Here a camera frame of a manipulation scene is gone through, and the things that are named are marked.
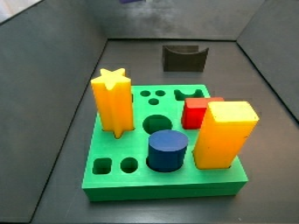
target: arch-shaped hole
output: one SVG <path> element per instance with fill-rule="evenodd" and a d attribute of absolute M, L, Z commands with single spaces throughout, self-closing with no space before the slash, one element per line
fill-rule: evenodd
<path fill-rule="evenodd" d="M 163 90 L 157 90 L 157 91 L 155 91 L 155 94 L 157 94 L 158 96 L 165 96 L 165 95 L 166 95 L 166 92 L 165 92 Z"/>
<path fill-rule="evenodd" d="M 138 161 L 137 161 L 137 159 L 133 158 L 133 157 L 125 158 L 122 163 L 121 163 L 121 169 L 126 173 L 135 172 L 137 169 L 138 169 Z"/>
<path fill-rule="evenodd" d="M 94 161 L 93 173 L 110 174 L 111 172 L 113 159 L 110 157 L 98 158 Z"/>
<path fill-rule="evenodd" d="M 155 98 L 153 98 L 153 99 L 149 101 L 149 103 L 150 103 L 151 105 L 158 105 L 158 104 L 159 104 L 159 100 L 155 99 Z"/>
<path fill-rule="evenodd" d="M 197 89 L 194 94 L 185 94 L 182 92 L 182 90 L 176 89 L 174 90 L 174 95 L 176 95 L 176 100 L 178 102 L 185 101 L 186 98 L 202 98 L 202 97 L 205 97 L 204 92 L 202 92 L 201 89 Z"/>
<path fill-rule="evenodd" d="M 145 91 L 141 92 L 141 95 L 147 97 L 147 96 L 151 95 L 151 92 L 149 90 L 145 90 Z"/>
<path fill-rule="evenodd" d="M 172 130 L 174 127 L 173 121 L 165 115 L 150 115 L 143 122 L 146 133 L 153 135 L 158 130 Z"/>

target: red block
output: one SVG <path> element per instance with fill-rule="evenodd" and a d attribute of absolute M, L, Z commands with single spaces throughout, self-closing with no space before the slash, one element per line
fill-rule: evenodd
<path fill-rule="evenodd" d="M 185 99 L 182 127 L 186 130 L 197 130 L 202 127 L 209 102 L 225 102 L 225 99 L 222 97 Z"/>

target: yellow rectangular block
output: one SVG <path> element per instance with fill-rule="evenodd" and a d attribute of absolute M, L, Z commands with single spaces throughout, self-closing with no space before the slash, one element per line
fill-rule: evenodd
<path fill-rule="evenodd" d="M 209 103 L 194 148 L 200 169 L 230 168 L 258 120 L 258 114 L 246 101 Z"/>

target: black block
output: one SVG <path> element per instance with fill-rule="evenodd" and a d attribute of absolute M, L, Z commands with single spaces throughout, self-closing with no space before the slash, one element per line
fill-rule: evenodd
<path fill-rule="evenodd" d="M 204 72 L 210 48 L 200 52 L 198 45 L 165 45 L 163 70 L 166 72 Z"/>

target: green foam block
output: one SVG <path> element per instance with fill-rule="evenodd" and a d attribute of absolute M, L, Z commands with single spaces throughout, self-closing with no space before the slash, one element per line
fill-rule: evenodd
<path fill-rule="evenodd" d="M 236 195 L 249 177 L 237 157 L 229 169 L 200 170 L 193 159 L 198 130 L 182 127 L 186 97 L 210 97 L 205 85 L 133 86 L 135 130 L 115 139 L 97 117 L 82 188 L 90 201 Z M 180 130 L 190 139 L 178 171 L 161 173 L 147 164 L 150 134 Z"/>

